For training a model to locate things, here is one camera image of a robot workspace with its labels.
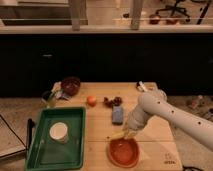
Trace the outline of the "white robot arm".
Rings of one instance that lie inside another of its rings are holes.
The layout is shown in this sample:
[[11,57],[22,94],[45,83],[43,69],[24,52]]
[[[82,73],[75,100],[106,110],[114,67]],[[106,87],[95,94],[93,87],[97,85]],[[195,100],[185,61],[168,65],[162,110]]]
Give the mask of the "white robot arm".
[[137,100],[137,105],[129,113],[123,128],[124,138],[133,138],[143,130],[153,116],[173,123],[200,144],[213,151],[213,122],[181,110],[167,102],[162,90],[145,91]]

